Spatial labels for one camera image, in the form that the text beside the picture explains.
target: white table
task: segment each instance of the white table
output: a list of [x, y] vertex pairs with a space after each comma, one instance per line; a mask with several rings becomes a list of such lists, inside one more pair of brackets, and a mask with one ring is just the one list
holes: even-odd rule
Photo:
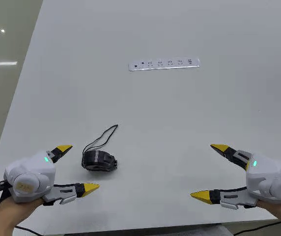
[[[190, 56], [199, 69], [129, 72], [135, 59]], [[81, 167], [103, 149], [112, 173]], [[245, 186], [211, 143], [281, 159], [281, 1], [45, 0], [0, 140], [6, 165], [73, 144], [56, 183], [94, 182], [84, 199], [41, 207], [22, 225], [46, 234], [271, 219], [190, 197]]]

